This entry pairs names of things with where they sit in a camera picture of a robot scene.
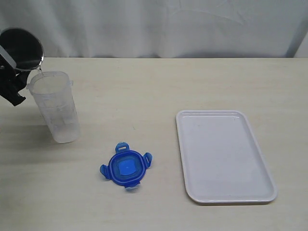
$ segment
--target measuring cup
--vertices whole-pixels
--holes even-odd
[[[61,71],[40,72],[27,84],[54,140],[67,143],[80,136],[71,81]]]

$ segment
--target tray rim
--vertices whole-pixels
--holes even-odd
[[[188,186],[188,179],[187,179],[187,173],[186,173],[186,166],[185,166],[185,162],[183,161],[183,144],[182,142],[180,142],[181,140],[181,137],[182,137],[182,134],[181,134],[181,130],[180,130],[180,116],[183,114],[183,113],[236,113],[236,114],[240,114],[243,118],[244,118],[244,121],[248,127],[248,130],[251,134],[251,137],[257,147],[257,152],[258,152],[258,155],[260,156],[261,158],[261,161],[264,165],[264,168],[265,168],[265,172],[270,180],[270,183],[273,187],[273,192],[272,192],[272,195],[265,198],[265,199],[251,199],[251,200],[248,200],[248,199],[236,199],[236,200],[200,200],[196,197],[194,197],[194,195],[192,194],[192,192],[190,191],[190,188]],[[247,116],[242,113],[241,111],[238,111],[238,110],[181,110],[177,113],[176,115],[176,124],[177,124],[177,131],[178,131],[178,139],[179,139],[179,146],[180,146],[180,155],[181,155],[181,162],[182,162],[182,170],[183,170],[183,176],[184,176],[184,183],[185,183],[185,189],[186,189],[186,193],[188,194],[188,196],[194,200],[195,202],[197,203],[201,203],[201,204],[229,204],[229,203],[253,203],[253,204],[259,204],[259,203],[269,203],[269,202],[272,202],[273,200],[276,199],[276,197],[278,196],[278,189],[277,189],[277,186],[275,184],[275,181],[272,177],[272,174],[271,172],[269,171],[269,167],[268,167],[268,164],[265,160],[265,157],[261,151],[261,148],[259,146],[259,143],[257,142],[257,139],[253,133],[253,130],[252,130],[252,127],[248,121],[248,118]]]

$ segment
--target white curtain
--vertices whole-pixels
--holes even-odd
[[[12,26],[46,56],[292,57],[308,0],[2,0],[0,29]]]

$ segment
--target white tray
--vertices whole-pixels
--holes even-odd
[[[180,111],[187,194],[199,203],[267,203],[277,188],[249,123],[238,111]]]

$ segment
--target table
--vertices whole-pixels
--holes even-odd
[[[1,231],[308,229],[308,59],[46,58],[42,69],[74,81],[82,135],[55,143],[27,90],[17,107],[0,99]],[[278,198],[195,204],[181,168],[182,109],[246,114]],[[154,156],[132,193],[99,173],[119,141]]]

